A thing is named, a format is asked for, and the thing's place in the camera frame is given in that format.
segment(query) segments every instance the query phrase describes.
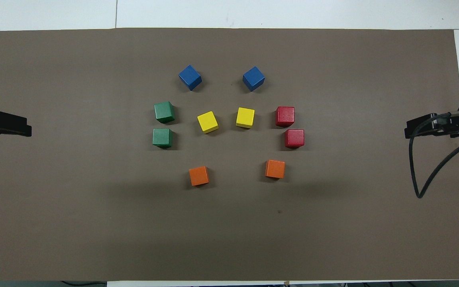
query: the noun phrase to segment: black cable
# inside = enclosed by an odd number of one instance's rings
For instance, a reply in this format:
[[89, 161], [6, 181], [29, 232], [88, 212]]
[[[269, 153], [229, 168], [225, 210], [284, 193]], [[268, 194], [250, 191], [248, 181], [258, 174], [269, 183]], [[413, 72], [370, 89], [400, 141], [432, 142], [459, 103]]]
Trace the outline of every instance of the black cable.
[[417, 186], [417, 180], [416, 180], [416, 173], [414, 170], [414, 155], [413, 155], [413, 144], [414, 144], [414, 138], [417, 136], [419, 131], [424, 128], [425, 126], [429, 125], [431, 122], [438, 118], [449, 118], [451, 116], [451, 113], [444, 113], [444, 114], [439, 114], [437, 116], [434, 116], [432, 118], [429, 118], [428, 120], [425, 120], [424, 122], [421, 122], [414, 132], [412, 133], [412, 136], [410, 138], [410, 142], [408, 144], [408, 158], [410, 160], [410, 175], [412, 176], [412, 183], [414, 184], [414, 191], [416, 192], [417, 198], [422, 198], [424, 194], [426, 193], [426, 190], [428, 189], [428, 186], [432, 182], [432, 180], [435, 178], [437, 173], [439, 173], [440, 169], [444, 167], [444, 165], [451, 159], [453, 156], [457, 155], [459, 153], [459, 147], [452, 151], [450, 154], [448, 154], [440, 163], [435, 167], [433, 170], [432, 174], [428, 177], [428, 180], [426, 180], [426, 183], [424, 183], [424, 186], [421, 189], [421, 192], [419, 192], [419, 187]]
[[95, 281], [95, 282], [88, 282], [88, 283], [70, 283], [70, 282], [67, 282], [67, 281], [61, 281], [62, 283], [65, 283], [66, 285], [70, 285], [70, 286], [90, 286], [90, 285], [104, 285], [106, 286], [107, 285], [107, 282], [102, 282], [102, 281]]

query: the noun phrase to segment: brown mat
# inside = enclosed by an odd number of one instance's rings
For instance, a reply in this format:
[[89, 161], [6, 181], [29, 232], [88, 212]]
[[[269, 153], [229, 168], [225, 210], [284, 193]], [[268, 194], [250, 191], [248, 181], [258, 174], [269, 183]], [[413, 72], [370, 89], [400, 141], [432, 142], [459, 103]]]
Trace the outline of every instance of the brown mat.
[[[255, 65], [267, 79], [249, 92]], [[283, 147], [279, 105], [304, 147]], [[0, 110], [33, 126], [0, 136], [0, 280], [459, 279], [459, 155], [418, 200], [403, 137], [458, 105], [453, 31], [0, 31]], [[171, 149], [151, 145], [160, 127]], [[419, 138], [420, 181], [458, 145]], [[191, 187], [201, 165], [211, 182]]]

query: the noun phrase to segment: wooden block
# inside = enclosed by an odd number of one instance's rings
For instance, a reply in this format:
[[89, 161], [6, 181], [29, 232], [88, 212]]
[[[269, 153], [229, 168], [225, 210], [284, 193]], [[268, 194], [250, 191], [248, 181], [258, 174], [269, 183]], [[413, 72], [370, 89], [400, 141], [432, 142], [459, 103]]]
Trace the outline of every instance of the wooden block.
[[253, 127], [255, 120], [255, 111], [253, 109], [238, 108], [237, 113], [237, 127], [250, 129]]
[[209, 111], [198, 116], [198, 122], [203, 133], [213, 132], [219, 128], [219, 125], [217, 125], [217, 120], [215, 120], [215, 115], [213, 111]]
[[189, 169], [189, 176], [191, 177], [191, 184], [194, 186], [209, 183], [208, 171], [206, 167], [196, 167]]
[[272, 178], [284, 178], [284, 161], [269, 159], [265, 167], [265, 176]]
[[191, 65], [188, 65], [178, 76], [191, 91], [202, 82], [201, 75]]
[[242, 76], [244, 84], [247, 86], [249, 91], [254, 91], [257, 87], [261, 86], [265, 81], [265, 76], [261, 73], [257, 67], [251, 68]]
[[304, 130], [288, 129], [284, 133], [284, 145], [291, 149], [304, 145]]
[[153, 145], [171, 147], [173, 145], [173, 132], [170, 129], [153, 129]]
[[155, 118], [162, 123], [175, 120], [175, 109], [170, 102], [163, 102], [153, 105]]
[[279, 127], [289, 127], [295, 122], [294, 107], [277, 107], [275, 110], [275, 125]]

